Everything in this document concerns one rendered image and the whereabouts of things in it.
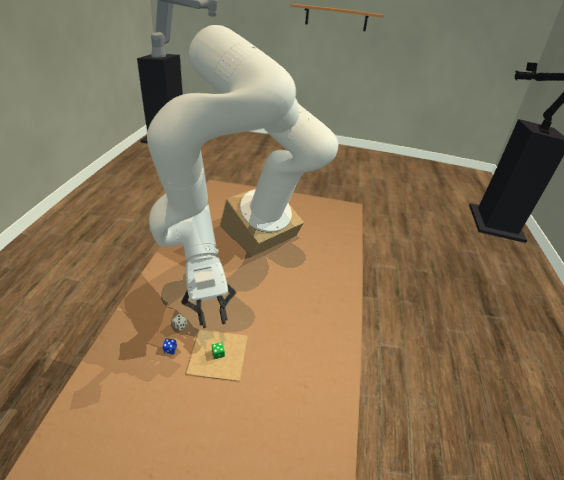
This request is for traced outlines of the green die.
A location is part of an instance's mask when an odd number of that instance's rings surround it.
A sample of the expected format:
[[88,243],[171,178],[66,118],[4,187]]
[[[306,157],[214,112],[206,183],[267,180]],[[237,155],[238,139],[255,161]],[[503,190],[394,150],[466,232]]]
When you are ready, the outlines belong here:
[[212,350],[213,350],[212,352],[213,352],[214,359],[225,357],[225,350],[224,350],[224,346],[223,346],[222,342],[212,344],[211,346],[212,346]]

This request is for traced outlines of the blue die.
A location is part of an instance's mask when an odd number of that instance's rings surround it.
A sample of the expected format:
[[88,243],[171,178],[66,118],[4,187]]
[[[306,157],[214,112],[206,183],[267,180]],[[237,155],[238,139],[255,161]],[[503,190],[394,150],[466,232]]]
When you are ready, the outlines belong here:
[[162,346],[164,353],[175,354],[177,342],[175,339],[166,338]]

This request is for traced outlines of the tan flat mat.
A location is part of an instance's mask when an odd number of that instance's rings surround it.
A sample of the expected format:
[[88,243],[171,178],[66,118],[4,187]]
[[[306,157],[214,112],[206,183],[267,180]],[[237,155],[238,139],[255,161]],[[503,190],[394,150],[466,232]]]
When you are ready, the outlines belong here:
[[[247,338],[199,330],[186,374],[240,382]],[[219,342],[224,344],[225,357],[214,359],[211,345]]]

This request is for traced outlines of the white die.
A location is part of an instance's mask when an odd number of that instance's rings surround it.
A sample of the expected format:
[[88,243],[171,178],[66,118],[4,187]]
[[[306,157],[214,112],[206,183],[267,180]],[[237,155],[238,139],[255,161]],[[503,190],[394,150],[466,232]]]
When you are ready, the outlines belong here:
[[187,320],[182,315],[178,314],[173,320],[173,326],[178,330],[182,330],[184,327],[187,326]]

